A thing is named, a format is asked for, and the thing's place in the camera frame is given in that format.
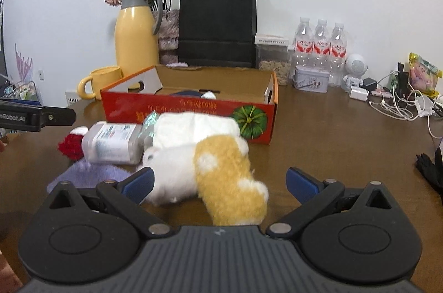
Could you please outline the clear seed container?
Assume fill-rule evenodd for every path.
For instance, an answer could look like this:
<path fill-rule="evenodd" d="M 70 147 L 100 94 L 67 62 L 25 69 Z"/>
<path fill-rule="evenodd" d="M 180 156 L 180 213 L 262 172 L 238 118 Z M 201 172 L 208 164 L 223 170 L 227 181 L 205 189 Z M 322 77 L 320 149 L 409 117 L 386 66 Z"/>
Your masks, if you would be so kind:
<path fill-rule="evenodd" d="M 287 85 L 291 68 L 288 38 L 273 35 L 255 35 L 256 68 L 273 71 L 279 85 Z"/>

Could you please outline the purple woven cloth bag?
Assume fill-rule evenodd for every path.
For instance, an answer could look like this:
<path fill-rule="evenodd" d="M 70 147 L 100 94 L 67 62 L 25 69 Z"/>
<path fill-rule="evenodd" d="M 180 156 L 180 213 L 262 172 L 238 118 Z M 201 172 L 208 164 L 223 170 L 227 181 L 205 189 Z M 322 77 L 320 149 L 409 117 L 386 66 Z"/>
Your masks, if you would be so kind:
<path fill-rule="evenodd" d="M 47 185 L 47 193 L 62 181 L 70 181 L 76 188 L 94 188 L 101 181 L 113 179 L 123 181 L 132 175 L 131 172 L 111 164 L 90 163 L 79 160 L 67 168 L 60 176 Z"/>

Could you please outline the white ribbed bottle cap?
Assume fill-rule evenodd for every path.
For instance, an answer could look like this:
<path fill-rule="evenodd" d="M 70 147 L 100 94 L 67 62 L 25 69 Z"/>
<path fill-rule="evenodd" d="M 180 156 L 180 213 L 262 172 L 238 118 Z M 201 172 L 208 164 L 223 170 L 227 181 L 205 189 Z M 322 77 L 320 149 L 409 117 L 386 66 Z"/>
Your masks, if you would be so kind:
<path fill-rule="evenodd" d="M 200 97 L 204 98 L 204 99 L 208 99 L 208 100 L 215 100 L 216 99 L 216 95 L 212 91 L 206 91 Z"/>

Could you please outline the water bottle right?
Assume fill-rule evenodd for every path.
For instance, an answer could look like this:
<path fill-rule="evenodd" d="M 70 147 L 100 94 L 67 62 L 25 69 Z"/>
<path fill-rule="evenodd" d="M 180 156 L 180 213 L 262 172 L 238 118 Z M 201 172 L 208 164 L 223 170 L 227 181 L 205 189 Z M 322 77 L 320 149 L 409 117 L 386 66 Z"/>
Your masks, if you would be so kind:
<path fill-rule="evenodd" d="M 329 84 L 340 86 L 343 77 L 345 56 L 347 53 L 347 37 L 345 35 L 344 25 L 335 23 L 330 38 L 330 79 Z"/>

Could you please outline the yellow ceramic mug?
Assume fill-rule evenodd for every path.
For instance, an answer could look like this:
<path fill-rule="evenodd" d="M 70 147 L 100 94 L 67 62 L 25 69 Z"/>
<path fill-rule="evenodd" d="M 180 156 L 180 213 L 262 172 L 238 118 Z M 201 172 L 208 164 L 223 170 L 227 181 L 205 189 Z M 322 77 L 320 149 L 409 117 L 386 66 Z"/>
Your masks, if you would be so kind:
<path fill-rule="evenodd" d="M 101 100 L 101 90 L 119 81 L 121 78 L 122 70 L 119 66 L 98 68 L 80 80 L 77 86 L 77 94 L 84 100 Z M 86 92 L 86 85 L 88 83 L 92 86 L 92 93 Z"/>

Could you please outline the red cardboard box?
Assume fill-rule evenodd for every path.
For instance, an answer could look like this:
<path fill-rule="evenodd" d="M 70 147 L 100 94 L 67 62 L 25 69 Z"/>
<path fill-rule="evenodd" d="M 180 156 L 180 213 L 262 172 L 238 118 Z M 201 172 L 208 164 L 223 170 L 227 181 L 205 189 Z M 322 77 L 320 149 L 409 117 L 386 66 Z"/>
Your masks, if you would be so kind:
<path fill-rule="evenodd" d="M 212 91 L 215 100 L 171 96 Z M 273 71 L 252 68 L 151 66 L 101 90 L 108 122 L 140 124 L 152 111 L 197 112 L 233 118 L 249 142 L 268 144 L 278 106 Z"/>

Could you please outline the red fabric rose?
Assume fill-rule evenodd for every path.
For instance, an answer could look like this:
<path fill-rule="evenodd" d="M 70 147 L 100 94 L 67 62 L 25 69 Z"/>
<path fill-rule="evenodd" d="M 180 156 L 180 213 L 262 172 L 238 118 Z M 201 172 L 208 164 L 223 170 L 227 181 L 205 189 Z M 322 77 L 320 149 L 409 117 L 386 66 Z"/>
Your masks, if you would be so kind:
<path fill-rule="evenodd" d="M 84 157 L 82 140 L 83 135 L 70 133 L 58 144 L 58 150 L 70 160 L 81 160 Z"/>

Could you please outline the white tin box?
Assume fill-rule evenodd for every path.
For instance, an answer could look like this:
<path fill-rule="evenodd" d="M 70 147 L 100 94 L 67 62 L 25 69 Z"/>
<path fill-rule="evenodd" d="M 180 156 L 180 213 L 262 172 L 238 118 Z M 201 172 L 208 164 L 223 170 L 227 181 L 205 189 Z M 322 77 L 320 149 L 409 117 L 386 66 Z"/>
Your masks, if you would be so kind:
<path fill-rule="evenodd" d="M 293 86 L 300 91 L 327 93 L 329 78 L 328 71 L 297 65 L 293 76 Z"/>

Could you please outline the iridescent plastic bag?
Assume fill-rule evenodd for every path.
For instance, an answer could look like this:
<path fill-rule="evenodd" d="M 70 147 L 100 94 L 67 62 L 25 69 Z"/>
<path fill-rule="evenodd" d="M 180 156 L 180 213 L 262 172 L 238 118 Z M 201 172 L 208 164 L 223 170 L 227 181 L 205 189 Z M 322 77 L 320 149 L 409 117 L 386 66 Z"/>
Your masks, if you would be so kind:
<path fill-rule="evenodd" d="M 154 128 L 159 116 L 158 112 L 152 111 L 143 121 L 139 140 L 144 149 L 153 145 Z"/>

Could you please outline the white charger adapter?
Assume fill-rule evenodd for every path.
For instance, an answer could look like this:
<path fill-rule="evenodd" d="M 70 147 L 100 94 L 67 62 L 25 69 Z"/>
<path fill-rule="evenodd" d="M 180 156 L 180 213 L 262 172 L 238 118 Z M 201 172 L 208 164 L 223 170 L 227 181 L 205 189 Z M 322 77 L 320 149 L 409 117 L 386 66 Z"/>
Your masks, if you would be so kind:
<path fill-rule="evenodd" d="M 369 97 L 369 92 L 361 87 L 351 86 L 351 89 L 349 91 L 349 96 L 350 99 L 367 102 Z"/>

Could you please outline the white cloth mask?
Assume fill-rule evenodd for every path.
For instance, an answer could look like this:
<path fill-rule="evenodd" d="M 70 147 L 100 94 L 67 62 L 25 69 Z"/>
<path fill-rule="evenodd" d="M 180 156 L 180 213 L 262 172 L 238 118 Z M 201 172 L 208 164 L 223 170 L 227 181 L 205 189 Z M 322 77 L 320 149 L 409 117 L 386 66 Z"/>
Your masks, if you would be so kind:
<path fill-rule="evenodd" d="M 162 113 L 154 125 L 153 147 L 191 145 L 216 135 L 239 136 L 239 125 L 230 117 L 196 112 Z"/>

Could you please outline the small white jar lid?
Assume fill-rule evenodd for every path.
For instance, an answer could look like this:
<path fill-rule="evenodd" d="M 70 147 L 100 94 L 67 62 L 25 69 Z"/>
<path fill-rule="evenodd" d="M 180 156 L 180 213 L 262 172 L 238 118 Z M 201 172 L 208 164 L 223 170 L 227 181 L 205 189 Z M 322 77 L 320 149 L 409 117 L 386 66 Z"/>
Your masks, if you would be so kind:
<path fill-rule="evenodd" d="M 70 134 L 74 134 L 74 135 L 80 135 L 80 136 L 84 136 L 88 133 L 89 128 L 86 126 L 80 126 L 80 127 L 76 127 L 74 128 Z"/>

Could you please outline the white yellow plush toy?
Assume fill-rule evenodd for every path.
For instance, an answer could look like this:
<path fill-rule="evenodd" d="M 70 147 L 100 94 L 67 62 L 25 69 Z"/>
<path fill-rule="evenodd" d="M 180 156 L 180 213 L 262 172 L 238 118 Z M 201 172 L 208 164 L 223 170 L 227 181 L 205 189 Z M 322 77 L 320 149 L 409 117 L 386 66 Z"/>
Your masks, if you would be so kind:
<path fill-rule="evenodd" d="M 191 197 L 204 203 L 213 225 L 259 225 L 267 215 L 267 186 L 254 178 L 241 136 L 209 136 L 196 144 L 145 150 L 140 165 L 155 175 L 145 201 L 155 206 Z"/>

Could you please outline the black glove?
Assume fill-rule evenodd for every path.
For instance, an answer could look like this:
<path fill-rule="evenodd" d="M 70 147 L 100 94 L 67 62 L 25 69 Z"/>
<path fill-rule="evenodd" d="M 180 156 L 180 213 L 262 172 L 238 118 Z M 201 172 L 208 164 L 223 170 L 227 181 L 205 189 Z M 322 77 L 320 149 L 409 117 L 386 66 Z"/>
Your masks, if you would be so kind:
<path fill-rule="evenodd" d="M 425 153 L 416 156 L 416 168 L 422 177 L 427 181 L 434 191 L 439 194 L 443 201 L 443 167 L 442 167 L 442 150 L 437 148 L 434 155 L 434 161 Z"/>

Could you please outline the navy blue pouch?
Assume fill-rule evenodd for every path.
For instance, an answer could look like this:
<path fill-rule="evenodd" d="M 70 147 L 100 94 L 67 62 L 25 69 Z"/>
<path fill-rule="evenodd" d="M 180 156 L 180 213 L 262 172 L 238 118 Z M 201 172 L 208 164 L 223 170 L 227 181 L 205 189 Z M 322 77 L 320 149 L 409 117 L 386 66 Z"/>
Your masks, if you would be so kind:
<path fill-rule="evenodd" d="M 171 96 L 181 96 L 181 97 L 197 97 L 201 98 L 202 94 L 199 91 L 193 91 L 193 90 L 185 90 L 185 91 L 177 91 Z"/>

